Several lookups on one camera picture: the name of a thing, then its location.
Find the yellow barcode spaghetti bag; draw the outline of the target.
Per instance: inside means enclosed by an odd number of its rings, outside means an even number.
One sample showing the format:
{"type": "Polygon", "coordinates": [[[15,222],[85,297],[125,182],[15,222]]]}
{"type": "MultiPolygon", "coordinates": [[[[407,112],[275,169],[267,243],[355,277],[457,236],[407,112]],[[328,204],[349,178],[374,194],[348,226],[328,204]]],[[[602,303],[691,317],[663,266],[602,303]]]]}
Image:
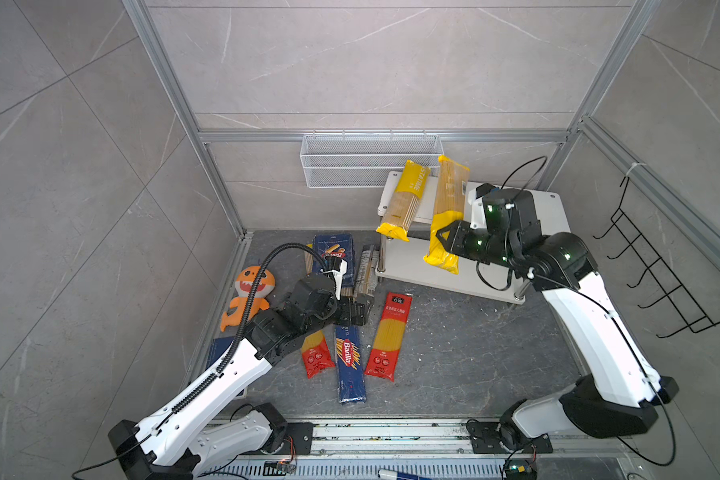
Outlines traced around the yellow barcode spaghetti bag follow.
{"type": "Polygon", "coordinates": [[[448,253],[437,232],[448,227],[454,221],[464,219],[464,203],[470,169],[450,158],[441,155],[438,158],[438,183],[430,225],[429,249],[424,261],[451,274],[459,273],[459,260],[454,254],[448,253]]]}

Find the yellow Pastatime spaghetti bag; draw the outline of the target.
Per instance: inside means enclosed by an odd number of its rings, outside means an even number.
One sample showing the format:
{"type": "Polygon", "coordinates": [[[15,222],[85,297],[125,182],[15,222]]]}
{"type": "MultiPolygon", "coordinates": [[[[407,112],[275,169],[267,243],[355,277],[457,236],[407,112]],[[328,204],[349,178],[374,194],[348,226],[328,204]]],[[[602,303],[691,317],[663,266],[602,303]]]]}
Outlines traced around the yellow Pastatime spaghetti bag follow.
{"type": "Polygon", "coordinates": [[[407,160],[390,203],[376,232],[408,242],[408,232],[418,212],[431,169],[407,160]]]}

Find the red spaghetti bag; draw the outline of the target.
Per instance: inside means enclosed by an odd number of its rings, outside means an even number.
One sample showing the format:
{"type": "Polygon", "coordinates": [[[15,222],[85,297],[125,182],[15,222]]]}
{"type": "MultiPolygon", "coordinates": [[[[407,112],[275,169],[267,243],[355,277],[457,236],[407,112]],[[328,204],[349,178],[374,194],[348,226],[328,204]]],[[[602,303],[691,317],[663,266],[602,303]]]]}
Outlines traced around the red spaghetti bag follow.
{"type": "Polygon", "coordinates": [[[322,330],[308,335],[303,341],[300,352],[308,379],[312,379],[324,370],[336,367],[322,330]]]}
{"type": "Polygon", "coordinates": [[[365,375],[394,380],[413,297],[389,292],[371,347],[365,375]]]}

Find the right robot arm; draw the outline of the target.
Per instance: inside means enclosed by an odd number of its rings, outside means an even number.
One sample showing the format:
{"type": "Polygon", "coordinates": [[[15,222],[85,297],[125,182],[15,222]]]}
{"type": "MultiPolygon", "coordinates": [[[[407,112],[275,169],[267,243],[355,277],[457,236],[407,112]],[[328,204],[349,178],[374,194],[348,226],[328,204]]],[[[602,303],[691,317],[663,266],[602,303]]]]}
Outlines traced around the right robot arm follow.
{"type": "Polygon", "coordinates": [[[678,393],[632,338],[610,300],[585,242],[568,231],[547,234],[533,194],[490,183],[469,190],[469,170],[439,159],[427,261],[455,271],[459,259],[498,265],[529,283],[560,318],[588,367],[573,385],[520,400],[497,433],[510,453],[548,433],[576,429],[597,439],[647,433],[678,393]]]}

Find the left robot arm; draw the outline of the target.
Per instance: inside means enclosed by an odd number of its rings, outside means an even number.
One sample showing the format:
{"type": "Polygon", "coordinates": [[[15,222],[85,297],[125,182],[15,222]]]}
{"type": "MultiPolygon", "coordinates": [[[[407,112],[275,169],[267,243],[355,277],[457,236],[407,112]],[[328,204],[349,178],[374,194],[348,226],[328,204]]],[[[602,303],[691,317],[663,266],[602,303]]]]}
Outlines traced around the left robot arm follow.
{"type": "Polygon", "coordinates": [[[234,310],[240,322],[226,351],[153,414],[116,424],[108,434],[115,452],[112,463],[128,479],[197,479],[242,454],[278,452],[287,442],[288,423],[270,403],[224,425],[210,423],[250,384],[299,350],[307,336],[331,324],[365,323],[372,302],[343,294],[348,269],[346,259],[305,244],[289,242],[273,249],[246,280],[245,301],[234,310]],[[311,256],[317,272],[301,278],[279,305],[256,309],[269,264],[291,249],[311,256]]]}

